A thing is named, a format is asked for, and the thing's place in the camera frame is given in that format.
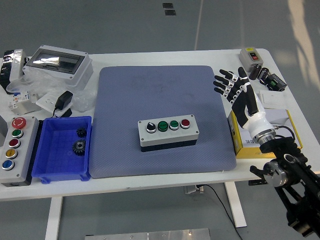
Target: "gear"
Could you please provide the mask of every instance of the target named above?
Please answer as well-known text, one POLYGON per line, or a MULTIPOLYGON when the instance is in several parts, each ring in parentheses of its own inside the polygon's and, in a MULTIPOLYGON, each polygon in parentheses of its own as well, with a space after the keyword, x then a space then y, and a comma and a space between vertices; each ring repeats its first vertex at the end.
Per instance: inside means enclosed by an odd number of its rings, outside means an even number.
POLYGON ((77 129, 76 134, 78 134, 79 138, 83 138, 87 136, 87 130, 84 127, 80 127, 77 129))
POLYGON ((86 149, 86 140, 84 139, 76 141, 72 146, 73 152, 78 156, 85 155, 85 149, 86 149))

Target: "table leg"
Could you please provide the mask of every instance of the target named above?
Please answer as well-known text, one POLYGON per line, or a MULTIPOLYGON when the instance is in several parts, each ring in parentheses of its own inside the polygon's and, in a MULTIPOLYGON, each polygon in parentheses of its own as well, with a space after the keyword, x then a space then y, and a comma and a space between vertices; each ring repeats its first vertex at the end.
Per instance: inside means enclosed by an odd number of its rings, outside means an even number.
POLYGON ((225 185, 226 193, 229 198, 229 203, 230 203, 235 227, 236 228, 246 227, 247 223, 246 223, 244 212, 241 207, 235 182, 234 181, 225 182, 224 185, 225 185))
POLYGON ((51 198, 48 224, 46 226, 46 233, 45 233, 45 240, 58 239, 62 200, 63 200, 62 196, 56 196, 51 198))

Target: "floor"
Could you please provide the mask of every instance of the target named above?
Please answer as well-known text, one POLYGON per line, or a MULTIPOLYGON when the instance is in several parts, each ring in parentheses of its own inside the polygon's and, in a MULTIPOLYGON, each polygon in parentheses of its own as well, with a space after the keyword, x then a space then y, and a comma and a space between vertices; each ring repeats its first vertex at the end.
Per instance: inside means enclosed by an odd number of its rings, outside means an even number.
MULTIPOLYGON (((89 54, 240 49, 269 50, 320 140, 320 1, 0 0, 0 53, 40 45, 89 54)), ((222 183, 214 187, 230 213, 222 183)), ((244 240, 302 237, 270 185, 236 183, 247 227, 244 240)), ((50 199, 0 202, 1 239, 44 239, 50 199)), ((209 228, 212 240, 238 239, 213 191, 185 195, 183 187, 63 199, 59 240, 85 235, 209 228)), ((309 240, 317 239, 315 234, 309 240)))

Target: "yellow box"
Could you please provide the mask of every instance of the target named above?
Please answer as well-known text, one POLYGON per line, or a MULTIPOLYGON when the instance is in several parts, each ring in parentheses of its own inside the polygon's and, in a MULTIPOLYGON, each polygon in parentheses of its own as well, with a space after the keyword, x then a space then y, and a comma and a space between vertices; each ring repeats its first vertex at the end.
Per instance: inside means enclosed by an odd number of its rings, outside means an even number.
MULTIPOLYGON (((303 147, 288 110, 266 109, 265 113, 265 118, 272 125, 289 127, 294 132, 295 143, 298 145, 298 148, 301 149, 303 147)), ((228 123, 232 135, 234 152, 237 159, 272 159, 276 157, 273 152, 262 153, 260 151, 260 144, 254 143, 250 137, 249 131, 240 127, 233 111, 231 111, 228 117, 228 123)), ((283 137, 292 137, 290 131, 285 128, 279 128, 275 130, 275 132, 277 135, 283 137)))

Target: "green button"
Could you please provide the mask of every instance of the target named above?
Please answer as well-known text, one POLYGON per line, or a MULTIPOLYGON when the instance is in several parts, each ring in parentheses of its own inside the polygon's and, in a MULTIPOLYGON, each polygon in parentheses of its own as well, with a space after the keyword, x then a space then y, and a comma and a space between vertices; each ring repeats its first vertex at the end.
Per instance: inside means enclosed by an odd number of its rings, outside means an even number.
POLYGON ((179 123, 176 120, 170 122, 170 129, 177 130, 179 128, 179 123))
POLYGON ((16 129, 12 132, 12 137, 14 138, 21 138, 24 132, 20 129, 16 129))
POLYGON ((166 121, 161 121, 158 123, 158 129, 160 132, 165 132, 168 130, 168 123, 166 121))

